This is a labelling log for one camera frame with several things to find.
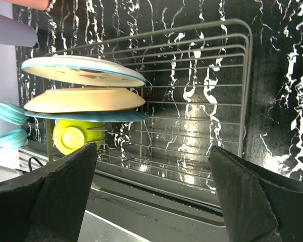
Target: black cable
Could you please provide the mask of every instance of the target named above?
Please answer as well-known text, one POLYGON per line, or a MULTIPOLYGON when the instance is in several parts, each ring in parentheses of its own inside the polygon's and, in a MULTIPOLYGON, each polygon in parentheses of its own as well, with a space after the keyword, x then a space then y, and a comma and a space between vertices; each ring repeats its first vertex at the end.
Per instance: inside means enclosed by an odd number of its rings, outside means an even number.
POLYGON ((38 163, 40 166, 44 166, 44 165, 40 162, 40 160, 38 160, 37 157, 32 156, 32 157, 30 157, 29 160, 28 160, 28 167, 29 167, 29 170, 30 170, 30 171, 32 171, 31 159, 34 159, 35 161, 37 161, 37 163, 38 163))

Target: black marble surface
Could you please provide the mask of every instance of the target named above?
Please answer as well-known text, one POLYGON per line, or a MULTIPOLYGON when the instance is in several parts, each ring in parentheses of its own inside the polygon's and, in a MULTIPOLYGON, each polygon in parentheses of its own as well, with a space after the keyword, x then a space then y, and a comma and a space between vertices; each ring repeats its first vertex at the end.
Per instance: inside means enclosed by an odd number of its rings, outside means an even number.
MULTIPOLYGON (((24 105, 36 95, 43 92, 42 78, 34 77, 20 70, 22 61, 28 58, 43 56, 48 52, 94 43, 119 36, 134 35, 146 31, 172 28, 188 24, 203 23, 215 20, 239 18, 246 21, 254 35, 254 52, 250 78, 250 97, 246 117, 246 135, 244 141, 244 158, 269 170, 303 182, 303 1, 301 0, 53 0, 46 12, 14 6, 14 18, 36 28, 39 42, 35 48, 16 47, 17 70, 19 80, 20 104, 24 105)), ((230 33, 229 28, 222 26, 222 34, 230 33)), ((168 39, 174 40, 179 34, 148 38, 143 42, 130 42, 117 48, 136 48, 160 43, 168 39)), ((107 51, 111 46, 104 46, 107 51)), ((73 54, 88 55, 97 53, 97 48, 86 48, 73 54)), ((207 77, 206 71, 195 74, 198 81, 207 77)), ((187 71, 176 71, 146 76, 153 85, 188 85, 187 71)), ((217 84, 232 83, 240 80, 240 71, 225 70, 219 72, 210 70, 208 80, 218 80, 217 84)), ((50 81, 52 88, 73 87, 73 84, 50 81)), ((144 92, 147 100, 184 101, 184 88, 164 88, 144 92)), ((237 87, 214 87, 209 92, 218 103, 240 102, 240 90, 237 87)), ((203 93, 203 88, 196 88, 191 96, 192 101, 207 102, 209 97, 203 93)), ((220 144, 236 153, 235 143, 216 142, 211 139, 238 141, 238 130, 226 123, 239 122, 240 107, 214 105, 209 111, 203 111, 197 105, 190 104, 153 104, 147 105, 143 111, 149 115, 163 117, 202 117, 218 120, 217 123, 203 124, 198 122, 181 122, 166 120, 154 122, 153 119, 140 123, 122 125, 127 130, 153 130, 160 133, 180 133, 210 140, 180 136, 153 135, 143 133, 145 145, 168 148, 175 151, 142 148, 143 159, 153 159, 164 165, 154 164, 159 168, 137 163, 121 163, 143 172, 176 179, 188 184, 198 184, 213 188, 212 181, 203 180, 190 175, 168 174, 164 169, 177 171, 189 169, 203 171, 191 174, 205 176, 209 171, 205 156, 177 155, 183 150, 200 155, 208 155, 214 144, 220 144)), ((32 120, 31 139, 45 142, 44 126, 40 119, 32 120)), ((121 143, 127 137, 114 138, 115 143, 121 143)), ((136 142, 132 134, 131 142, 136 142)), ((137 147, 126 149, 136 157, 137 147)))

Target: white wall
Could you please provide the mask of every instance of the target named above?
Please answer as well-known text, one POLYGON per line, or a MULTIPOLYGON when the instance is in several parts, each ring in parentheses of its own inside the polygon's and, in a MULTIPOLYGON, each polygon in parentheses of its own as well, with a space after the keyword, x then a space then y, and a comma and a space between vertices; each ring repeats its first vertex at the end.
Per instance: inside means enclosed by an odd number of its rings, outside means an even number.
MULTIPOLYGON (((12 18, 11 3, 0 1, 0 14, 12 18)), ((0 101, 19 105, 15 47, 0 45, 0 101)), ((0 135, 19 126, 0 119, 0 135)), ((0 152, 0 165, 19 167, 18 150, 0 152)))

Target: teal plate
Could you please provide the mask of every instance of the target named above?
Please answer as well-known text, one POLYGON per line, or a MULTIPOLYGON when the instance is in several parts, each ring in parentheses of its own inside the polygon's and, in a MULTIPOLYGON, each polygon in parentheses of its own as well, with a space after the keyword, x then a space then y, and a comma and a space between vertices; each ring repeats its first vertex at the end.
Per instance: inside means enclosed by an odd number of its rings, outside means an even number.
POLYGON ((148 119, 148 116, 133 109, 123 111, 103 112, 68 112, 68 113, 38 113, 26 111, 28 117, 47 119, 78 120, 99 123, 126 123, 139 122, 148 119))

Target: blue-rimmed plate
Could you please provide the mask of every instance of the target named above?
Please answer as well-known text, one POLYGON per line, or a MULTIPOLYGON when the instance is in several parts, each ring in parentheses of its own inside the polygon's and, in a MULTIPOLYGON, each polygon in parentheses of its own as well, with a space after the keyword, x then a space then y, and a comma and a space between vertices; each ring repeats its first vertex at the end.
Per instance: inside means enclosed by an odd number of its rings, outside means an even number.
POLYGON ((61 82, 102 87, 139 87, 142 74, 104 59, 56 55, 25 60, 21 69, 36 76, 61 82))
POLYGON ((138 122, 148 118, 147 115, 133 109, 123 111, 102 111, 102 112, 69 112, 69 113, 38 113, 26 111, 28 117, 47 119, 78 120, 99 123, 126 123, 138 122))

